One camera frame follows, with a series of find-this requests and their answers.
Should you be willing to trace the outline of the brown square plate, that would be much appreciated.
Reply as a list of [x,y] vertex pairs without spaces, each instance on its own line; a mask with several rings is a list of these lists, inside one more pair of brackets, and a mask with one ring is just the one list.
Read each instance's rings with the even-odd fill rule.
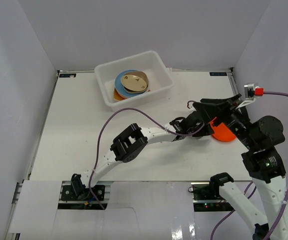
[[142,94],[142,93],[145,93],[145,92],[149,91],[150,83],[149,83],[147,75],[143,71],[136,71],[136,70],[134,71],[134,70],[132,70],[130,72],[125,73],[124,75],[127,75],[127,74],[130,74],[130,75],[132,74],[132,75],[139,76],[139,77],[143,78],[146,81],[146,83],[148,84],[148,88],[144,92],[140,92],[140,93],[136,93],[136,94]]

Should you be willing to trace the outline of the woven bamboo fan tray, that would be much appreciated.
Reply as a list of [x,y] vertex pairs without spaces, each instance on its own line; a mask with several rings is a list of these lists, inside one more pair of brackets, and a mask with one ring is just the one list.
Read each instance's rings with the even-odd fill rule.
[[118,91],[116,89],[114,89],[114,92],[113,92],[113,98],[115,101],[122,101],[124,100],[124,97],[122,97]]

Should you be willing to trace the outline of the blue round plate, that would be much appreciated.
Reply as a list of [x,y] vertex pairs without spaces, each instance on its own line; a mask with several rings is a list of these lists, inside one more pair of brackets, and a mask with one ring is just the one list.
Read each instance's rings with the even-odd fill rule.
[[126,70],[126,71],[120,73],[120,74],[116,77],[116,79],[115,79],[115,89],[116,89],[116,90],[118,91],[118,93],[119,93],[122,97],[124,97],[125,99],[131,98],[131,97],[136,97],[136,96],[139,96],[139,95],[145,93],[145,92],[144,92],[144,93],[130,94],[130,93],[128,93],[128,92],[125,90],[125,88],[123,87],[123,85],[122,85],[122,83],[121,83],[121,77],[122,77],[125,73],[130,72],[130,71],[131,71],[131,70]]

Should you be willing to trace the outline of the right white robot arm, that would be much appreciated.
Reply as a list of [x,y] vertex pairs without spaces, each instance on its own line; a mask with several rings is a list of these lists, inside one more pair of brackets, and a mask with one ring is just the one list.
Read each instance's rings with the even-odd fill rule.
[[255,184],[265,213],[262,214],[238,190],[224,172],[210,178],[210,195],[225,199],[243,219],[254,240],[288,240],[288,184],[283,160],[275,146],[285,141],[279,119],[267,115],[251,122],[240,95],[226,99],[202,99],[193,107],[204,124],[224,124],[247,148],[244,166]]

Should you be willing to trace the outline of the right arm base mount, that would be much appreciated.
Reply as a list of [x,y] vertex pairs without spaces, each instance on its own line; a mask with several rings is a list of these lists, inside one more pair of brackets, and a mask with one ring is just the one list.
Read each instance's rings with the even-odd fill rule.
[[195,183],[188,187],[193,197],[193,207],[196,213],[230,212],[232,206],[222,197],[215,196],[208,182]]

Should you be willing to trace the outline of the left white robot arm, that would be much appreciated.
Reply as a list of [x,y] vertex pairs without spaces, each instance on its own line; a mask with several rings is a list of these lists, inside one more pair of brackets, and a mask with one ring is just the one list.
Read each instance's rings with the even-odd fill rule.
[[202,122],[196,111],[187,117],[177,117],[166,125],[156,127],[140,127],[132,123],[117,135],[104,155],[99,154],[100,140],[104,131],[101,129],[96,146],[96,158],[93,168],[71,177],[72,193],[78,200],[86,200],[91,195],[90,187],[94,187],[101,178],[116,166],[134,160],[146,147],[155,143],[176,142],[185,137],[201,138],[214,133],[209,123]]

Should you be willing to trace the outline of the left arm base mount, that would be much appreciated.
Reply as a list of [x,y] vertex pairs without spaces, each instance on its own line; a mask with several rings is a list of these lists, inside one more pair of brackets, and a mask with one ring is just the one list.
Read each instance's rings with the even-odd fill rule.
[[105,210],[108,205],[110,188],[108,185],[97,184],[89,190],[82,183],[80,174],[73,174],[71,181],[64,181],[61,186],[59,210]]

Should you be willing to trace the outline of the orange round plate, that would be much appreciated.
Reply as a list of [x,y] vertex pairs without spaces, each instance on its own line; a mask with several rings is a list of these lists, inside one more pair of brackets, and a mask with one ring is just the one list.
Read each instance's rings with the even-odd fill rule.
[[224,143],[232,142],[233,140],[236,139],[236,136],[228,129],[228,127],[225,126],[224,123],[220,123],[218,126],[215,126],[214,125],[215,120],[216,118],[214,118],[210,122],[210,126],[213,130],[211,136],[214,139]]

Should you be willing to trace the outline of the small floral cream plate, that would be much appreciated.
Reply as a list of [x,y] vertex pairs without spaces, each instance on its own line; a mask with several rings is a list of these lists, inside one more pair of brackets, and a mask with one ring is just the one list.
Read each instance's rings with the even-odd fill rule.
[[128,93],[141,93],[148,88],[146,81],[136,75],[126,74],[121,78],[121,83]]

